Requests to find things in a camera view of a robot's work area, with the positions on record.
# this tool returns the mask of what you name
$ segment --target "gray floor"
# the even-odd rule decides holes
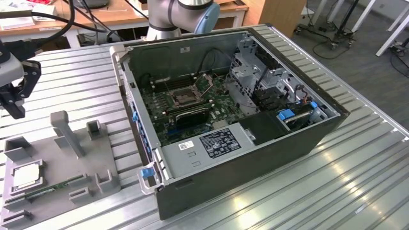
[[[317,9],[320,0],[308,0],[309,8]],[[323,15],[327,15],[331,5],[336,0],[329,0]],[[344,3],[340,10],[336,24],[340,26],[349,3]],[[353,27],[364,8],[357,7],[349,20],[348,28]],[[325,39],[304,31],[300,35],[293,36],[293,41],[305,49],[308,53],[341,77],[341,79],[381,108],[381,110],[407,128],[409,129],[409,79],[405,78],[391,65],[389,51],[381,56],[376,52],[391,36],[387,31],[392,20],[372,13],[360,30],[356,33],[356,43],[352,48],[335,60],[320,58],[312,51],[315,45]],[[409,37],[409,32],[404,31],[399,41]],[[320,46],[316,51],[325,57],[333,57],[343,48],[332,51],[329,47]],[[399,60],[393,63],[403,70]]]

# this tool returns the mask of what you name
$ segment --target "desk leg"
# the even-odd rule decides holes
[[[405,14],[408,13],[409,11],[409,4],[407,6],[407,8],[404,9],[404,11],[401,12],[401,14],[399,15],[396,21],[393,22],[393,24],[391,25],[388,31],[392,31],[396,27],[396,25],[399,24],[399,22],[401,21],[403,17],[405,16]]]
[[[335,6],[333,11],[331,13],[331,17],[328,18],[329,22],[333,22],[335,16],[337,16],[337,14],[339,14],[339,11],[340,11],[340,8],[344,4],[344,1],[345,0],[339,0],[337,5]]]
[[[364,10],[364,13],[363,13],[363,15],[360,16],[360,19],[359,19],[356,25],[355,25],[353,28],[352,28],[352,32],[353,32],[353,33],[357,32],[357,30],[360,29],[360,27],[361,27],[361,25],[363,25],[363,22],[364,22],[364,20],[365,20],[368,14],[369,14],[369,12],[371,12],[371,10],[372,10],[372,7],[373,7],[376,1],[377,1],[377,0],[371,0],[371,2],[368,3],[368,6],[367,6],[367,8],[365,8],[365,10]]]
[[[400,24],[399,28],[396,29],[395,33],[391,35],[388,41],[385,42],[385,44],[383,45],[381,49],[377,52],[377,56],[380,57],[385,50],[388,49],[388,47],[391,46],[392,42],[395,41],[396,37],[400,35],[400,33],[403,32],[403,30],[405,29],[407,25],[409,23],[409,15],[407,16],[405,20],[403,21],[403,23]]]
[[[321,0],[321,3],[320,3],[320,5],[319,5],[319,9],[317,9],[317,11],[315,12],[315,16],[313,16],[313,19],[312,19],[313,25],[315,25],[315,24],[317,23],[317,21],[319,21],[320,15],[321,15],[321,13],[323,13],[323,10],[324,10],[325,4],[327,4],[327,1],[328,1],[328,0]]]
[[[233,28],[243,26],[244,14],[245,14],[245,11],[237,11],[236,12],[236,17],[235,17],[235,21],[233,21]]]
[[[81,44],[79,43],[79,32],[77,30],[68,30],[65,33],[65,37],[69,43],[71,48],[80,48]]]

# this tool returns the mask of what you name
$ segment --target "metal workbench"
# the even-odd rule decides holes
[[[30,229],[408,229],[408,131],[273,28],[255,27],[352,112],[309,155],[176,217],[160,221],[155,195],[141,193],[141,166],[108,48],[47,52],[43,76],[27,100],[27,118],[0,118],[4,139],[53,136],[51,112],[67,110],[71,127],[108,124],[123,190]],[[2,154],[4,173],[4,155]]]

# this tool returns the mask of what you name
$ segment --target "motherboard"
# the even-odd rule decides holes
[[[163,146],[244,118],[225,85],[227,75],[213,73],[149,81],[141,97]]]

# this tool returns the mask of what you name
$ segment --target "blue latch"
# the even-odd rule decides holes
[[[135,111],[133,114],[132,114],[132,121],[136,122],[137,120],[139,120],[139,114]]]
[[[319,107],[317,102],[312,102],[312,107],[316,109]]]
[[[147,168],[141,170],[141,176],[144,179],[147,179],[149,176],[155,175],[155,169],[153,168]]]
[[[295,115],[296,114],[293,113],[293,111],[291,109],[285,109],[284,111],[281,111],[279,113],[279,117],[280,117],[281,120],[285,120],[285,119],[293,117]]]

